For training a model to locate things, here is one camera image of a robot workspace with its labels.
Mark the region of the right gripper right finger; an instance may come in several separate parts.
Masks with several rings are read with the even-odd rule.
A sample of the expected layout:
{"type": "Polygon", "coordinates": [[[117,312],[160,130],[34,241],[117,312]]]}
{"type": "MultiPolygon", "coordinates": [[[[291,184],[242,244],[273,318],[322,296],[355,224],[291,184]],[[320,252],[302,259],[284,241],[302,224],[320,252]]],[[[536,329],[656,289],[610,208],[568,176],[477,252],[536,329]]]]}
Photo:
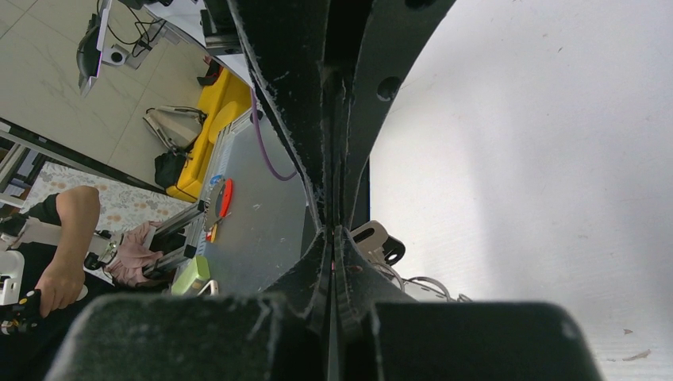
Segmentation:
{"type": "Polygon", "coordinates": [[[546,302],[419,302],[335,235],[343,380],[599,380],[580,328],[546,302]]]}

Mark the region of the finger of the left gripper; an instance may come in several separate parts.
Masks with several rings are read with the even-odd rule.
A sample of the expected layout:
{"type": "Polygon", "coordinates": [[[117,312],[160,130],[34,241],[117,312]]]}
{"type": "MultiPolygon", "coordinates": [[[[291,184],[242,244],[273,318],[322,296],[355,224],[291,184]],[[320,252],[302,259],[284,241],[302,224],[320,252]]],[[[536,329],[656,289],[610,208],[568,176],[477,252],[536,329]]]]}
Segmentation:
{"type": "Polygon", "coordinates": [[[360,177],[383,122],[451,1],[373,1],[366,12],[358,55],[344,76],[340,105],[335,223],[351,226],[360,177]]]}
{"type": "Polygon", "coordinates": [[[231,1],[256,91],[285,138],[302,177],[317,229],[337,227],[331,112],[325,66],[330,1],[231,1]]]}

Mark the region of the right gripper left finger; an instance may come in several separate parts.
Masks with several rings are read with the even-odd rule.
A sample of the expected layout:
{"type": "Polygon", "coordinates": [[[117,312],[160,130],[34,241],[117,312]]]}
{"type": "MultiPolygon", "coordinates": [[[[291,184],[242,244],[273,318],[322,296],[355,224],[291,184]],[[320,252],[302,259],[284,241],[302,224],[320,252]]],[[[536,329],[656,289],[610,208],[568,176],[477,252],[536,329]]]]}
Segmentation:
{"type": "Polygon", "coordinates": [[[298,296],[279,283],[250,295],[105,295],[75,319],[47,379],[317,379],[298,296]]]}

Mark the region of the person's forearm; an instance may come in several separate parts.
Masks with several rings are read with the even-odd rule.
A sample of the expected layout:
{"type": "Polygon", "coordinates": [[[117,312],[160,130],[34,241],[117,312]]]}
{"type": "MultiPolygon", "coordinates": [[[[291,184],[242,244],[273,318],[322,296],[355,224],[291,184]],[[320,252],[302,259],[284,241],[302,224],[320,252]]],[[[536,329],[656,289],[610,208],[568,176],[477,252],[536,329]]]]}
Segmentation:
{"type": "Polygon", "coordinates": [[[61,234],[52,265],[59,274],[83,272],[100,209],[99,192],[95,187],[74,187],[56,196],[61,234]]]}

